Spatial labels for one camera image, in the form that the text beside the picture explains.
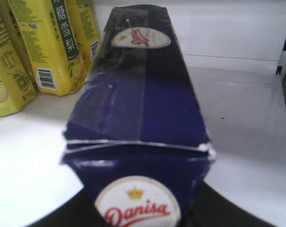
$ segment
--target white shelf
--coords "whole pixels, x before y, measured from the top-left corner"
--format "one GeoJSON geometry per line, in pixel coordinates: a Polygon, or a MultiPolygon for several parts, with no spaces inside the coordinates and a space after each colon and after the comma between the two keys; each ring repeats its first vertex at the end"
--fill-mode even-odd
{"type": "MultiPolygon", "coordinates": [[[[280,78],[189,68],[217,161],[206,182],[235,204],[286,227],[286,110],[280,78]]],[[[47,215],[82,184],[60,165],[68,116],[80,93],[38,94],[0,118],[0,227],[47,215]]]]}

